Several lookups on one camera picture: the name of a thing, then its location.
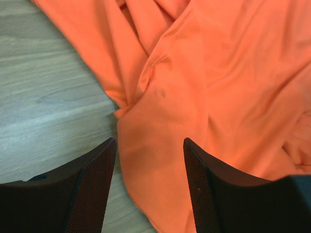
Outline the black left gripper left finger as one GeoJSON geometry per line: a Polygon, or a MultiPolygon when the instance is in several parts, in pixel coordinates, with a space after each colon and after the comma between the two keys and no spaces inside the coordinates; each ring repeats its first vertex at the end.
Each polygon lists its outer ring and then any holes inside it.
{"type": "Polygon", "coordinates": [[[28,181],[1,184],[1,232],[101,232],[116,151],[116,141],[110,138],[28,181]]]}

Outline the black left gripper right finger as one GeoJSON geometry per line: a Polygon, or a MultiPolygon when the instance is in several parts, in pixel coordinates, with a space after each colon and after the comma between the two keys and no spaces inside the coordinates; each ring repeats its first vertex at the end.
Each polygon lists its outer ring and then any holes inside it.
{"type": "Polygon", "coordinates": [[[199,233],[308,233],[311,177],[269,181],[242,172],[184,140],[184,160],[199,233]]]}

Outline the orange t shirt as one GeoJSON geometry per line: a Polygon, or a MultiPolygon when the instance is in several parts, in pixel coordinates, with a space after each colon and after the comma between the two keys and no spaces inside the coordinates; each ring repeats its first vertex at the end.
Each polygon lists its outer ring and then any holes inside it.
{"type": "Polygon", "coordinates": [[[183,141],[268,180],[311,171],[308,0],[37,0],[118,105],[123,180],[193,233],[183,141]]]}

